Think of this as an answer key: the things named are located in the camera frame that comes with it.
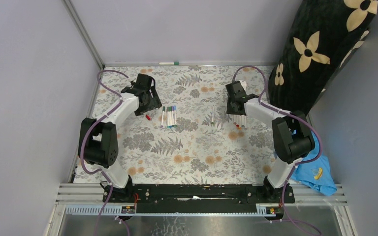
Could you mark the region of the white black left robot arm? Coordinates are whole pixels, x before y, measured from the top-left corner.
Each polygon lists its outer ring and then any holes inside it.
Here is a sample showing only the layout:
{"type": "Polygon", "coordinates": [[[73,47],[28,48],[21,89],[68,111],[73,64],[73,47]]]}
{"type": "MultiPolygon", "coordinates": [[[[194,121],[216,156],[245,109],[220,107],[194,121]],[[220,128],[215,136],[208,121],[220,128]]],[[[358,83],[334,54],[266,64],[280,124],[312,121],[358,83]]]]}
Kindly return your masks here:
{"type": "Polygon", "coordinates": [[[141,116],[162,107],[153,77],[139,73],[129,87],[112,91],[116,102],[96,118],[81,122],[78,156],[82,169],[89,175],[102,173],[115,187],[114,196],[121,202],[132,198],[130,177],[120,165],[117,128],[131,115],[141,116]]]}

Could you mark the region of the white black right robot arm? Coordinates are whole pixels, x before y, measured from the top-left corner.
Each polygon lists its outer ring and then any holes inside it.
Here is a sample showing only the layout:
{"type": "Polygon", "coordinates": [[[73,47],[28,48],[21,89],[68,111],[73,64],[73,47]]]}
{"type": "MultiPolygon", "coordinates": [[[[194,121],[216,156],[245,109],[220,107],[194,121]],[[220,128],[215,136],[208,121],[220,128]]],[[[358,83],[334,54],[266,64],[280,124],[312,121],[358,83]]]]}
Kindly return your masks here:
{"type": "Polygon", "coordinates": [[[260,100],[256,94],[246,94],[240,81],[225,86],[229,115],[256,118],[272,128],[273,146],[277,156],[267,175],[262,195],[266,201],[276,202],[282,196],[283,185],[290,179],[294,165],[315,148],[311,126],[302,112],[290,112],[260,100]]]}

